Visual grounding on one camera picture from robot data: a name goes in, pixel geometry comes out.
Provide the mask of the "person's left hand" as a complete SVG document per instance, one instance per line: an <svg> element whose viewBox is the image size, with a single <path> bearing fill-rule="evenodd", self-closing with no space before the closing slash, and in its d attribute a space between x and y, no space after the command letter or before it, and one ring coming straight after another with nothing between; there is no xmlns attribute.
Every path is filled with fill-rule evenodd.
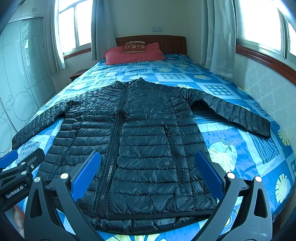
<svg viewBox="0 0 296 241"><path fill-rule="evenodd" d="M25 215L17 205L13 206L13 211L14 211L14 221L16 223L16 229L18 230L18 233L24 238L25 237L25 231L24 231Z"/></svg>

